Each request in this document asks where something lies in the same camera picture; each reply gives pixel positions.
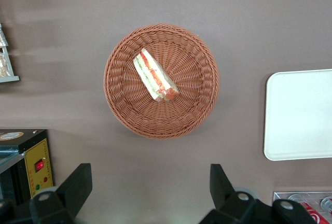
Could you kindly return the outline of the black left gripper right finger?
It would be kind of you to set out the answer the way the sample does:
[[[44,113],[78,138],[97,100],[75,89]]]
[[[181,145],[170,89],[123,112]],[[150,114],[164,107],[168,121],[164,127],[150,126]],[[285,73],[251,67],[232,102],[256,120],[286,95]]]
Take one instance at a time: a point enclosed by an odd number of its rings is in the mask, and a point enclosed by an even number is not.
[[[272,208],[250,193],[235,191],[219,164],[210,167],[210,194],[215,208],[201,223],[272,223]]]

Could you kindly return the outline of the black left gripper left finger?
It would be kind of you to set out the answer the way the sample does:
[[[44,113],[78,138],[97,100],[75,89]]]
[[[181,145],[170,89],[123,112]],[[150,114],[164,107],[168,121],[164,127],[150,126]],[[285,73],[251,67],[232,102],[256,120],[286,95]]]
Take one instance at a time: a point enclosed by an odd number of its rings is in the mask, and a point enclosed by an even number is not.
[[[40,192],[31,199],[33,223],[75,223],[91,191],[91,164],[82,163],[55,191]]]

